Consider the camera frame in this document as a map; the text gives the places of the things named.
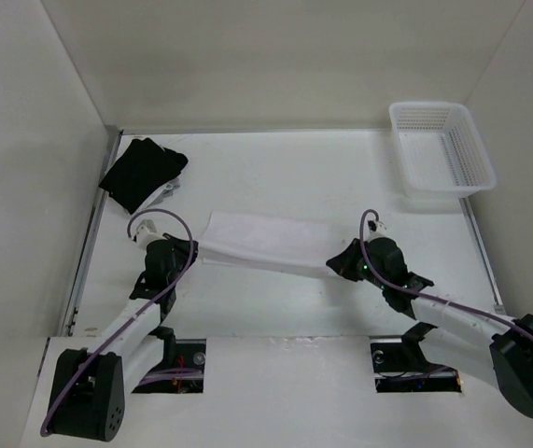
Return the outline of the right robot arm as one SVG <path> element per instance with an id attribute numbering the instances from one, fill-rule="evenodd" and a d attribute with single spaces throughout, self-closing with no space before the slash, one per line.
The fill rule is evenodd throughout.
<path id="1" fill-rule="evenodd" d="M 433 282 L 410 271 L 397 244 L 383 236 L 354 239 L 326 265 L 346 280 L 378 287 L 394 311 L 415 321 L 401 337 L 407 367 L 435 364 L 474 376 L 533 419 L 533 315 L 500 316 L 432 299 Z"/>

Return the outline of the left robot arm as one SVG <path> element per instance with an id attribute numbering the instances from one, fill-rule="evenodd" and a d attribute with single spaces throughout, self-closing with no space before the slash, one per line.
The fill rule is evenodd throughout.
<path id="1" fill-rule="evenodd" d="M 152 369 L 164 372 L 175 365 L 176 338 L 164 321 L 176 301 L 175 286 L 197 259 L 199 245 L 168 233 L 151 236 L 144 245 L 145 269 L 120 315 L 99 342 L 59 355 L 41 436 L 112 441 L 127 395 Z"/>

